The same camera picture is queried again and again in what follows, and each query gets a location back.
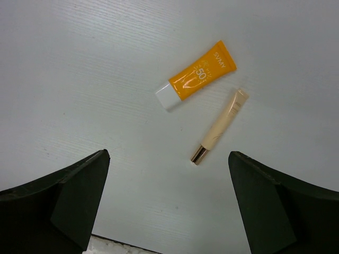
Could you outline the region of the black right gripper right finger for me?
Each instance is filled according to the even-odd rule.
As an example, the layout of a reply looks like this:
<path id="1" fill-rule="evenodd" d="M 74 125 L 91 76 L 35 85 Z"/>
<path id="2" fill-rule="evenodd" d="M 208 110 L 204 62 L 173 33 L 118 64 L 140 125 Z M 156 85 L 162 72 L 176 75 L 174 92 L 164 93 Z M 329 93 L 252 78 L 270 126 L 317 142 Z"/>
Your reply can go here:
<path id="1" fill-rule="evenodd" d="M 251 253 L 338 253 L 338 192 L 238 151 L 228 164 Z"/>

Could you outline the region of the beige foundation tube gold cap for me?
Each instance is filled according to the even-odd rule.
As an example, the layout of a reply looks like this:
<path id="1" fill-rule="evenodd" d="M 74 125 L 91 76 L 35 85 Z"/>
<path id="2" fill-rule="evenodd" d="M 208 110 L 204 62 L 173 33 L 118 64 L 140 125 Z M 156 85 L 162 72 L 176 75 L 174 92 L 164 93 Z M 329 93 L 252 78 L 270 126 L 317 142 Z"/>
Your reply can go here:
<path id="1" fill-rule="evenodd" d="M 236 90 L 231 100 L 219 114 L 207 134 L 204 136 L 203 140 L 200 142 L 200 146 L 191 158 L 191 162 L 193 164 L 199 165 L 209 151 L 216 146 L 219 139 L 232 124 L 234 118 L 248 98 L 249 95 L 242 89 Z"/>

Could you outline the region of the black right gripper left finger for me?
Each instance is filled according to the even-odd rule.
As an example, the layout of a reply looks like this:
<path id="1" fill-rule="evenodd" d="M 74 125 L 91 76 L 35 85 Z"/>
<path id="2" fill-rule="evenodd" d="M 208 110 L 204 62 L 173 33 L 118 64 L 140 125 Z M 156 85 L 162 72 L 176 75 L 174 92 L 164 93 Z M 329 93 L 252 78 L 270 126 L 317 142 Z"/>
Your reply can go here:
<path id="1" fill-rule="evenodd" d="M 1 191 L 1 253 L 86 251 L 109 164 L 110 155 L 103 149 Z"/>

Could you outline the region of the orange sunscreen tube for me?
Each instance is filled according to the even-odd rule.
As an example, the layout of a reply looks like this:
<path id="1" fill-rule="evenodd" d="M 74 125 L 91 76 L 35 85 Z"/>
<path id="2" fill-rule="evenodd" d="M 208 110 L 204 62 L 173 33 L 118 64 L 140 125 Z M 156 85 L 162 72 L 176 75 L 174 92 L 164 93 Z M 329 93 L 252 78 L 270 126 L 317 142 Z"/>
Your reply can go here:
<path id="1" fill-rule="evenodd" d="M 214 80 L 237 70 L 223 41 L 218 41 L 202 57 L 166 81 L 155 95 L 168 111 Z"/>

